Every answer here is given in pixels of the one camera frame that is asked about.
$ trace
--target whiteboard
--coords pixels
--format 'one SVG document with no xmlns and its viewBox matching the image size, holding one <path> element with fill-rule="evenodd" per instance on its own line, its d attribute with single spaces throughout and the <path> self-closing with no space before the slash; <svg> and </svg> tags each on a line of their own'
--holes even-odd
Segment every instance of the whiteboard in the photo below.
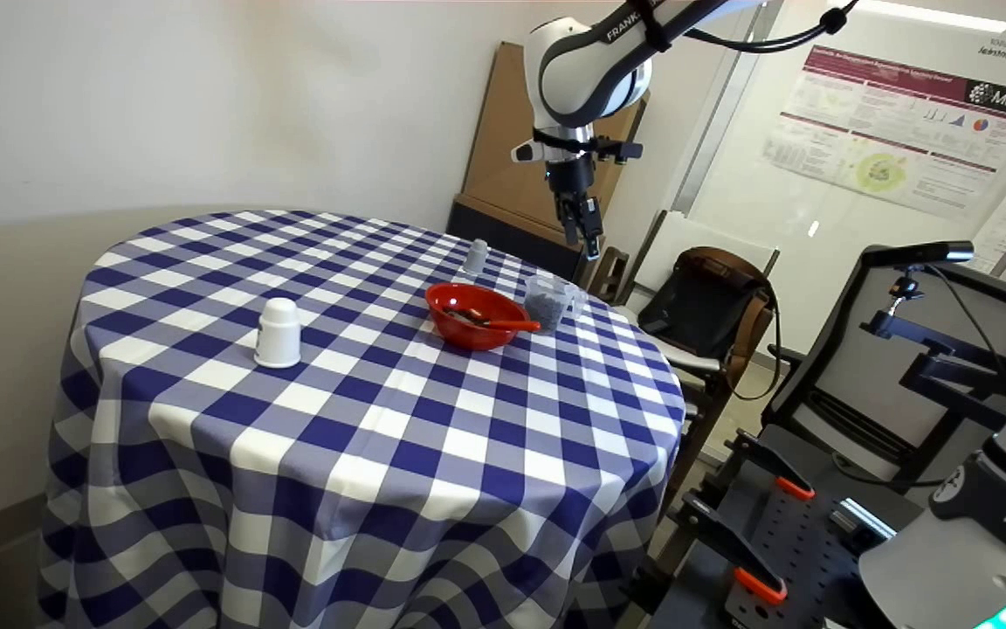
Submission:
<svg viewBox="0 0 1006 629">
<path fill-rule="evenodd" d="M 942 16 L 1006 23 L 1006 5 L 942 0 L 929 5 Z M 819 19 L 824 5 L 790 0 L 780 12 L 775 34 L 801 33 Z M 929 73 L 967 78 L 1006 89 L 1006 33 L 950 27 L 917 19 L 852 16 L 847 27 L 817 46 L 845 55 L 904 63 Z M 732 127 L 712 157 L 712 169 L 691 200 L 687 218 L 732 237 L 780 250 L 772 272 L 783 301 L 783 338 L 806 351 L 827 318 L 855 256 L 866 246 L 909 246 L 969 237 L 976 240 L 976 270 L 992 270 L 1006 250 L 1006 166 L 985 195 L 950 209 L 917 209 L 911 200 L 880 200 L 840 183 L 783 169 L 772 145 L 783 112 L 806 81 L 813 48 L 765 55 L 732 112 Z"/>
</svg>

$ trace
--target black chair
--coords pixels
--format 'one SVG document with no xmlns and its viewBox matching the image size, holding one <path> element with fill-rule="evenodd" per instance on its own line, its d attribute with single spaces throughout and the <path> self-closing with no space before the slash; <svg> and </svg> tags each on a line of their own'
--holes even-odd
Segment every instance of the black chair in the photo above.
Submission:
<svg viewBox="0 0 1006 629">
<path fill-rule="evenodd" d="M 946 478 L 1006 419 L 1006 285 L 866 250 L 765 409 L 898 493 Z"/>
</svg>

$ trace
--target machine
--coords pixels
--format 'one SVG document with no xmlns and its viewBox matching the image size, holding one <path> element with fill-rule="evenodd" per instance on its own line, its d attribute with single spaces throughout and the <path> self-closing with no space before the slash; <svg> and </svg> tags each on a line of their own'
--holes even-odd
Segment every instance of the machine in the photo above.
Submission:
<svg viewBox="0 0 1006 629">
<path fill-rule="evenodd" d="M 534 110 L 534 140 L 514 162 L 542 162 L 570 246 L 590 263 L 603 253 L 599 208 L 590 195 L 593 162 L 639 157 L 639 145 L 593 136 L 606 120 L 650 89 L 650 55 L 673 39 L 699 39 L 737 54 L 783 54 L 831 34 L 845 25 L 855 0 L 831 9 L 813 27 L 772 44 L 724 44 L 694 25 L 755 9 L 758 0 L 624 0 L 598 25 L 572 19 L 546 23 L 522 46 L 522 78 Z"/>
<path fill-rule="evenodd" d="M 694 25 L 758 0 L 624 0 L 598 25 L 546 23 L 522 46 L 534 140 L 518 162 L 542 162 L 556 215 L 588 260 L 599 260 L 603 228 L 590 195 L 593 162 L 639 157 L 639 146 L 593 136 L 593 122 L 639 101 L 650 55 L 687 34 L 737 54 L 783 54 L 845 25 L 855 0 L 813 27 L 775 44 L 724 44 Z M 894 627 L 1006 627 L 1006 427 L 938 489 L 929 509 L 859 558 L 859 577 Z"/>
</svg>

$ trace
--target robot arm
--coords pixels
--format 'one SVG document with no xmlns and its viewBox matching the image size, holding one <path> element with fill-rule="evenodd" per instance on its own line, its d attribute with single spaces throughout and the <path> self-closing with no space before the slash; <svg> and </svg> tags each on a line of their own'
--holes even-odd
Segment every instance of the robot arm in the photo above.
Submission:
<svg viewBox="0 0 1006 629">
<path fill-rule="evenodd" d="M 801 44 L 838 33 L 852 5 L 827 12 Z M 670 48 L 680 34 L 699 34 L 694 25 L 746 9 L 758 9 L 758 0 L 624 0 L 590 27 L 572 19 L 556 19 L 531 33 L 522 78 L 534 110 L 534 140 L 520 145 L 514 162 L 546 162 L 558 223 L 572 246 L 584 246 L 590 263 L 599 260 L 603 250 L 599 209 L 590 200 L 593 162 L 639 157 L 633 145 L 593 140 L 593 122 L 645 96 L 653 73 L 650 55 Z"/>
</svg>

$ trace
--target round table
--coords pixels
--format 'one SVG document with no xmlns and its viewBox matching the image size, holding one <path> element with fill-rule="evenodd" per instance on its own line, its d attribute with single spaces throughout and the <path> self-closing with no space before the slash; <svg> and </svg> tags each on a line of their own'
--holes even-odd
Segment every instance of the round table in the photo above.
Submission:
<svg viewBox="0 0 1006 629">
<path fill-rule="evenodd" d="M 87 272 L 64 359 L 40 614 L 67 627 L 606 621 L 680 435 L 660 351 L 579 296 L 550 335 L 441 346 L 469 240 L 258 209 Z M 491 253 L 479 285 L 548 277 Z M 270 296 L 295 366 L 250 351 Z"/>
</svg>

